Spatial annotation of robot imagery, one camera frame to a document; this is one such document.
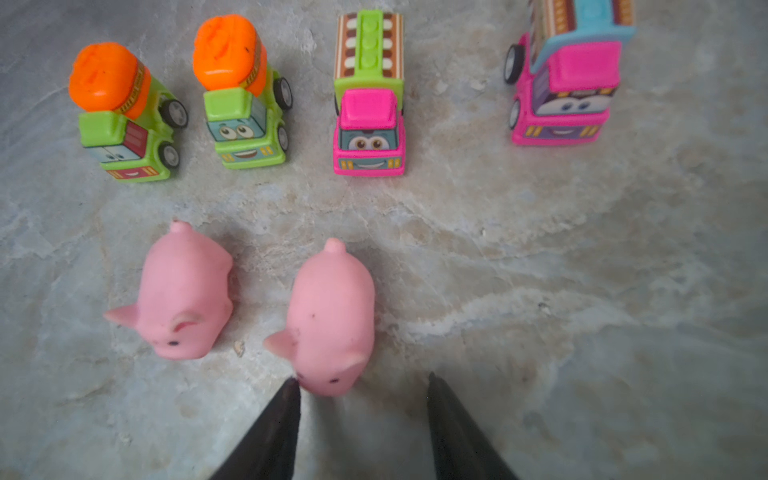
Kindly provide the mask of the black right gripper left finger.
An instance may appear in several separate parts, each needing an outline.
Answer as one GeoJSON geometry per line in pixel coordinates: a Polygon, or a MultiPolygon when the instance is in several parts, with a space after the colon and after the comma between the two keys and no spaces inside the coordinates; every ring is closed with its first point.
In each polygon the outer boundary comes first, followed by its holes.
{"type": "Polygon", "coordinates": [[[288,378],[210,479],[292,479],[300,416],[300,385],[288,378]]]}

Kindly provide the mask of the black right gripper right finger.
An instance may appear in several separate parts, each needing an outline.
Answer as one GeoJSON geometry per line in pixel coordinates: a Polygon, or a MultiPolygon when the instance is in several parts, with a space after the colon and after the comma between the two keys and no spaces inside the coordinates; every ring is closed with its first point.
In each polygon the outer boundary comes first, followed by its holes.
{"type": "Polygon", "coordinates": [[[429,374],[427,411],[437,479],[519,479],[434,372],[429,374]]]}

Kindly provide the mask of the pink toy pig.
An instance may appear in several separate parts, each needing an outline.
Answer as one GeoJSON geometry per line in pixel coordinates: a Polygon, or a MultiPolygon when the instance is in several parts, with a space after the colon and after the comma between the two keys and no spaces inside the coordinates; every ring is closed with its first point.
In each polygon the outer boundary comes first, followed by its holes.
{"type": "Polygon", "coordinates": [[[320,396],[348,392],[374,347],[375,286],[369,270],[344,242],[326,241],[293,283],[285,327],[264,347],[288,360],[300,386],[320,396]]]}
{"type": "Polygon", "coordinates": [[[104,318],[135,330],[162,358],[200,359],[232,316],[232,268],[222,246],[174,220],[146,256],[137,301],[104,318]]]}

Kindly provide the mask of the pink toy truck blue top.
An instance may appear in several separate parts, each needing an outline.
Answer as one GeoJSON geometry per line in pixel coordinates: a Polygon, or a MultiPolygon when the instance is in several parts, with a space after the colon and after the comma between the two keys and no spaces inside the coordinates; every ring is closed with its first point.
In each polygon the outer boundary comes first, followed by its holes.
{"type": "Polygon", "coordinates": [[[516,87],[510,137],[523,146],[596,141],[636,32],[631,0],[530,0],[530,29],[510,46],[504,80],[516,87]]]}

